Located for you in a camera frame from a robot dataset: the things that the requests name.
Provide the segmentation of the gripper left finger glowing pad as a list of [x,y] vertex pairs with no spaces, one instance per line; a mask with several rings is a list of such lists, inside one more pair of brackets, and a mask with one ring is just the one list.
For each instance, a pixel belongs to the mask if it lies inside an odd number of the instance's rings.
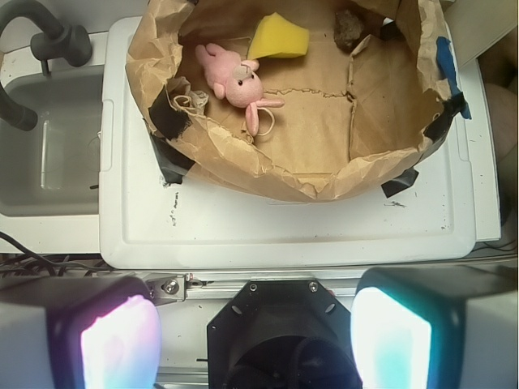
[[1,281],[3,388],[151,388],[161,320],[134,276]]

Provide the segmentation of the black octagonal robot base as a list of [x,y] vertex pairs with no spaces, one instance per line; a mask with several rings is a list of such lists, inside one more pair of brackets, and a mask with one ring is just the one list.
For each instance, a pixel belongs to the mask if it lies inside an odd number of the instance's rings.
[[350,311],[317,280],[250,281],[207,325],[211,388],[360,388]]

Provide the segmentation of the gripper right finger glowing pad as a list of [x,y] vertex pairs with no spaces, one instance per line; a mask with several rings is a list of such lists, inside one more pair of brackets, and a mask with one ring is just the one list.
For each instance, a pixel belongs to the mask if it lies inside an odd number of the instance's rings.
[[518,270],[373,267],[351,307],[366,388],[516,388]]

